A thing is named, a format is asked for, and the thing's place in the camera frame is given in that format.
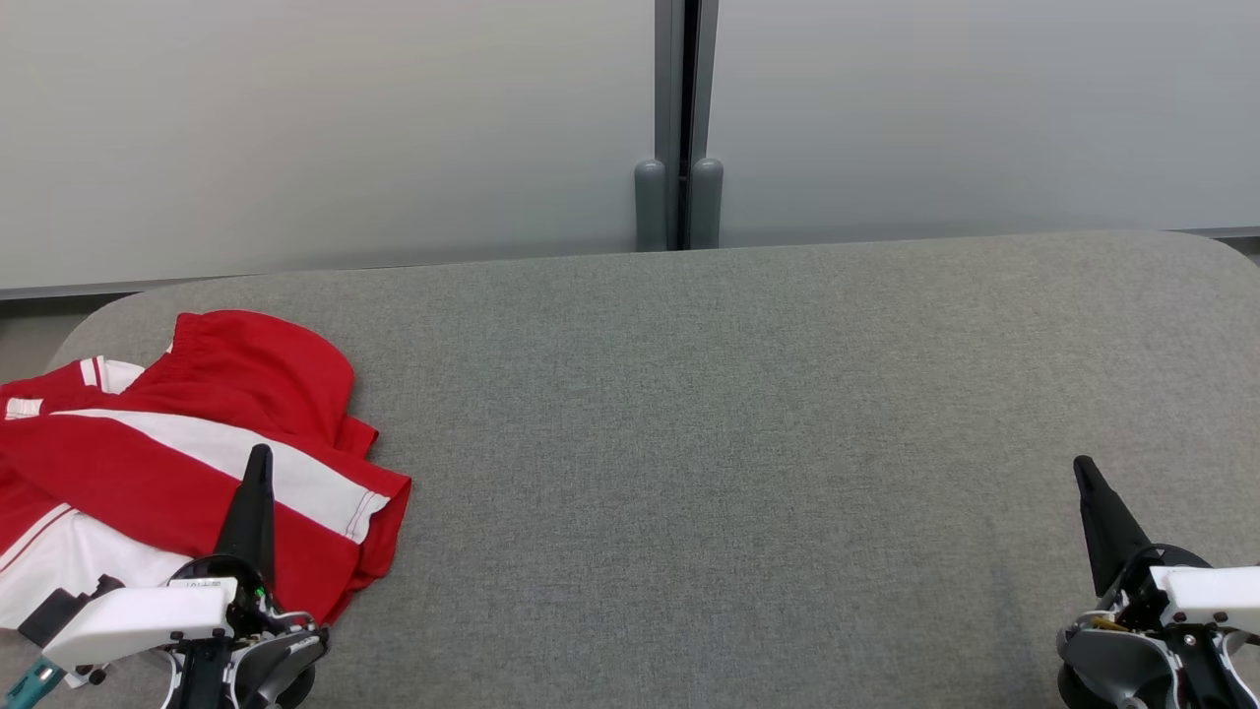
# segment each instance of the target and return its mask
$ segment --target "wall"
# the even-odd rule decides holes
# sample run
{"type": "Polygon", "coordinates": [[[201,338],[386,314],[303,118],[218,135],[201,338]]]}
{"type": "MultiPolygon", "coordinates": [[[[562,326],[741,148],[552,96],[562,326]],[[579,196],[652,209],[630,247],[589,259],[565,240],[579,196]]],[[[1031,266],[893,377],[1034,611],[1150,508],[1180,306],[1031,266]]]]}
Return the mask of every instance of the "wall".
{"type": "Polygon", "coordinates": [[[723,246],[1260,224],[1251,0],[721,0],[723,246]]]}
{"type": "Polygon", "coordinates": [[[0,291],[634,247],[653,5],[0,3],[0,291]]]}

